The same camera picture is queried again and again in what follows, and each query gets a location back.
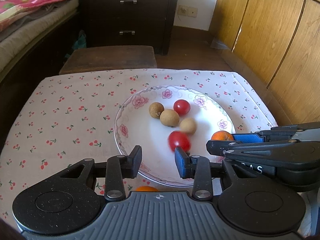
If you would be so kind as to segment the orange mandarin with stem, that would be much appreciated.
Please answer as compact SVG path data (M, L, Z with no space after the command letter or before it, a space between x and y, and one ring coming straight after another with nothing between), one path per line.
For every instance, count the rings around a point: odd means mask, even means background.
M217 131L212 135L211 139L221 141L232 141L234 140L234 137L231 133L227 131Z

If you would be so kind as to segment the red cherry tomato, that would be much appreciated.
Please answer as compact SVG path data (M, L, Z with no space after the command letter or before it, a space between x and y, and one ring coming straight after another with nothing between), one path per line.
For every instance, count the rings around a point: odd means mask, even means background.
M190 103L183 99L177 100L174 103L173 109L179 116L184 116L190 111Z
M188 136L180 131L173 131L168 136L168 144L172 152L175 152L176 147L180 147L184 152L189 152L191 149L191 142Z

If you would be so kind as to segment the tan longan fruit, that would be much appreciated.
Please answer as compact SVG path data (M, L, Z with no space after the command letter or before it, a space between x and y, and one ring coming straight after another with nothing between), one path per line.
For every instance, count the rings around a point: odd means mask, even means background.
M194 118L185 118L179 124L180 131L193 135L197 130L197 123Z
M180 122L178 113L172 109L165 109L160 115L161 124L164 126L175 127Z
M164 106L159 102L154 102L149 106L149 114L154 119L159 119L164 111Z

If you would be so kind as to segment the white floral ceramic plate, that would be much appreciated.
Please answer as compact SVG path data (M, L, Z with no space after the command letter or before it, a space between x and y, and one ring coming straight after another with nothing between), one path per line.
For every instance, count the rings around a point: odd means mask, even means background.
M180 188L192 186L193 180L180 177L174 148L218 162L207 152L207 141L219 131L235 133L231 118L212 98L191 88L164 85L131 95L116 114L114 130L121 154L142 147L142 176Z

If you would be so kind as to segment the cherry print tablecloth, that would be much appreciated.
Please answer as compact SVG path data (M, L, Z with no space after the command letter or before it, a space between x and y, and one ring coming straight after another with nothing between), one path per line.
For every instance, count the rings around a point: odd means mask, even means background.
M114 119L121 104L143 88L178 85L207 94L239 132L276 126L276 120L239 74L134 69L78 73L41 81L1 147L1 219L15 225L12 202L25 188L81 159L106 161L117 152Z

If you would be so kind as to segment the wooden wardrobe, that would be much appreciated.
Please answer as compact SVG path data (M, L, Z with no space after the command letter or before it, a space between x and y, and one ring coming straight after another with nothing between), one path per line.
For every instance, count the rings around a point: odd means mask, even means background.
M209 32L278 124L319 120L319 0L217 0Z

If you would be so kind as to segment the dark wooden stool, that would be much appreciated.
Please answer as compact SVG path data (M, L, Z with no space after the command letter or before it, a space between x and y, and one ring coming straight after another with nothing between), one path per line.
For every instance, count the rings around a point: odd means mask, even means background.
M73 51L59 74L142 68L157 68L151 46L105 46Z

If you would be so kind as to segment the dark wooden nightstand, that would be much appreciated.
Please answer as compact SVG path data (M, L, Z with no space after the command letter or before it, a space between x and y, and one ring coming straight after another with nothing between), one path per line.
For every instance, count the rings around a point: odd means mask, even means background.
M86 45L152 46L167 55L178 0L79 0Z

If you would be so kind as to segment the bed with beige mattress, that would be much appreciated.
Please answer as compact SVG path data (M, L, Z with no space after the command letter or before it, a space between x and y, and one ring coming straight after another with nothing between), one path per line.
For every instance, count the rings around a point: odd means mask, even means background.
M71 18L78 5L79 0L65 0L42 6L1 31L1 79L41 39Z

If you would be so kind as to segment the floral red yellow quilt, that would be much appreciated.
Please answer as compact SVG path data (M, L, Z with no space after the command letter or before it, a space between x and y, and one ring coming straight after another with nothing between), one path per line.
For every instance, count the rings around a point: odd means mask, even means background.
M40 7L65 0L1 0L1 31Z

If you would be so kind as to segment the wall power outlet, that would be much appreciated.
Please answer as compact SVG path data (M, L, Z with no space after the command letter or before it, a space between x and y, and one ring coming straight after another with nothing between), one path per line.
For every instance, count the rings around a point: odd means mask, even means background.
M198 12L197 8L187 7L187 6L184 6L184 5L179 5L177 14L180 15L180 16L187 16L187 17L196 18L197 17L197 12Z

